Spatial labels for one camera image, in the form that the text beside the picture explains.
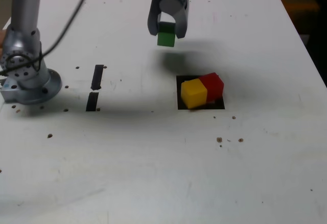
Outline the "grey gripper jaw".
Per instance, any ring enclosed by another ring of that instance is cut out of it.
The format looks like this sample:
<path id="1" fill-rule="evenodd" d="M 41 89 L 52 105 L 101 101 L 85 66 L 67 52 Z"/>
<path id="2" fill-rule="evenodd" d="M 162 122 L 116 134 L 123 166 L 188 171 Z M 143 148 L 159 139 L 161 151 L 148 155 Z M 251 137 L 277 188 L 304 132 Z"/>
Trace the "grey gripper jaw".
<path id="1" fill-rule="evenodd" d="M 158 33 L 158 23 L 159 23 L 159 16 L 161 14 L 161 9 L 159 6 L 161 0 L 152 0 L 149 16 L 148 16 L 148 30 L 149 33 L 153 36 L 156 36 Z"/>
<path id="2" fill-rule="evenodd" d="M 174 18 L 176 37 L 184 38 L 188 29 L 189 0 L 161 0 L 159 7 Z"/>

